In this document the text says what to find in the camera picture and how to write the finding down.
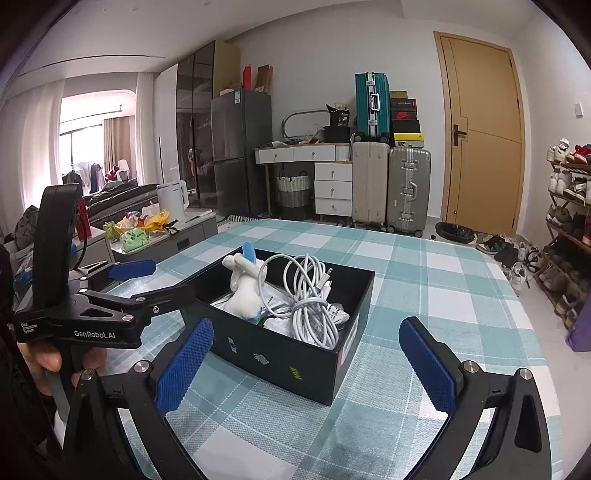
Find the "person's left hand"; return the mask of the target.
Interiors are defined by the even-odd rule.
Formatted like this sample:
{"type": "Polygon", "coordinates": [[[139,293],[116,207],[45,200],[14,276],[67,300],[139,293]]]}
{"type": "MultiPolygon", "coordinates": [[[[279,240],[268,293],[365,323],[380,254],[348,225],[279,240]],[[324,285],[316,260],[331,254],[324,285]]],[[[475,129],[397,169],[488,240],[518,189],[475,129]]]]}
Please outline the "person's left hand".
{"type": "MultiPolygon", "coordinates": [[[[46,377],[47,372],[58,373],[62,367],[62,357],[58,349],[50,343],[39,341],[17,344],[32,378],[41,394],[51,396],[52,390],[46,377]]],[[[91,348],[82,360],[84,369],[103,372],[107,352],[102,348],[91,348]]]]}

